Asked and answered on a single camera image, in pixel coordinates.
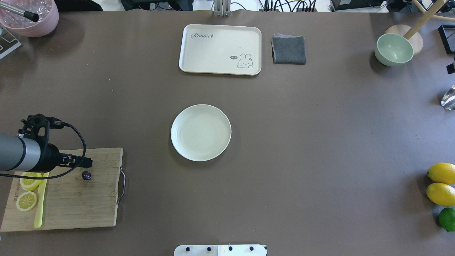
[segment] yellow knife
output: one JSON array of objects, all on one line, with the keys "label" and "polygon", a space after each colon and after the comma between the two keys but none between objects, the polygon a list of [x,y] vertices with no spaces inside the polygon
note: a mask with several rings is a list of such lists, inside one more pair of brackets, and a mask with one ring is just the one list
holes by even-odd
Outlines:
[{"label": "yellow knife", "polygon": [[[48,177],[49,172],[44,173],[43,177]],[[38,194],[40,195],[38,197],[38,208],[36,209],[36,214],[35,214],[35,222],[33,223],[33,226],[37,229],[40,228],[41,225],[43,224],[43,206],[44,206],[44,193],[46,191],[46,184],[47,180],[43,179],[38,186]]]}]

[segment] lime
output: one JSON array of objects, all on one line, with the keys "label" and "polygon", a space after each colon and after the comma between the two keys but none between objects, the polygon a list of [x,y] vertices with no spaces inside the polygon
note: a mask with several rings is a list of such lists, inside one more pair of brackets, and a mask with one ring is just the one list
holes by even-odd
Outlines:
[{"label": "lime", "polygon": [[445,208],[439,214],[439,224],[447,231],[455,231],[455,209]]},{"label": "lime", "polygon": [[437,205],[445,207],[455,206],[455,189],[447,184],[430,184],[427,188],[427,196]]},{"label": "lime", "polygon": [[28,211],[36,205],[37,201],[38,197],[36,194],[33,191],[27,191],[17,198],[16,207],[20,211]]},{"label": "lime", "polygon": [[[27,176],[27,177],[41,177],[41,173],[30,173],[30,172],[24,172],[22,176]],[[25,179],[25,178],[20,178],[20,187],[25,190],[25,191],[31,191],[36,189],[38,185],[41,183],[40,179]]]},{"label": "lime", "polygon": [[437,163],[428,169],[427,174],[434,182],[455,183],[455,165],[450,163]]}]

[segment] pink bucket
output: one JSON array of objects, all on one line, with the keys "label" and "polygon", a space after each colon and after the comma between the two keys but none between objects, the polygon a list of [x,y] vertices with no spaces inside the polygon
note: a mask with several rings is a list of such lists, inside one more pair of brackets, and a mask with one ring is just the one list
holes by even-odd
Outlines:
[{"label": "pink bucket", "polygon": [[[10,5],[16,6],[17,2],[22,2],[21,0],[3,0],[5,3]],[[39,22],[26,27],[26,28],[14,28],[10,27],[9,25],[5,24],[3,17],[7,15],[6,10],[0,10],[0,23],[7,28],[10,32],[15,32],[19,35],[27,36],[27,37],[40,37],[45,36],[51,33],[55,27],[57,27],[58,23],[58,9],[54,2],[54,0],[43,0],[46,4],[51,4],[51,10],[49,14],[44,17],[44,19],[40,20]]]}]

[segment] light green bowl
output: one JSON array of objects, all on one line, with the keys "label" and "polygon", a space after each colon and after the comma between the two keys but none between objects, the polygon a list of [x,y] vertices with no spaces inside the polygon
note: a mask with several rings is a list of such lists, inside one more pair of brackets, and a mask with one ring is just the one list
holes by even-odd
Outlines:
[{"label": "light green bowl", "polygon": [[399,66],[412,59],[414,49],[411,43],[397,34],[384,34],[378,38],[374,55],[386,66]]}]

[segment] yellow lemon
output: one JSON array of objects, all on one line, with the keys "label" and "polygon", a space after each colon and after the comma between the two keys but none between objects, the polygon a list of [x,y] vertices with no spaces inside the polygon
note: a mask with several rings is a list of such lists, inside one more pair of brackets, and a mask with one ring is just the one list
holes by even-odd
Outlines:
[{"label": "yellow lemon", "polygon": [[[27,176],[27,177],[41,177],[41,173],[29,173],[29,172],[24,172],[22,176]],[[41,183],[40,179],[25,179],[25,178],[20,178],[20,187],[25,190],[25,191],[31,191],[36,189],[38,185]]]},{"label": "yellow lemon", "polygon": [[37,201],[38,197],[36,194],[33,191],[27,191],[17,198],[16,207],[20,211],[28,211],[36,205]]},{"label": "yellow lemon", "polygon": [[455,183],[455,165],[450,163],[437,163],[428,169],[427,174],[434,182]]},{"label": "yellow lemon", "polygon": [[445,207],[455,206],[455,189],[444,183],[433,183],[427,188],[427,196],[433,203]]}]

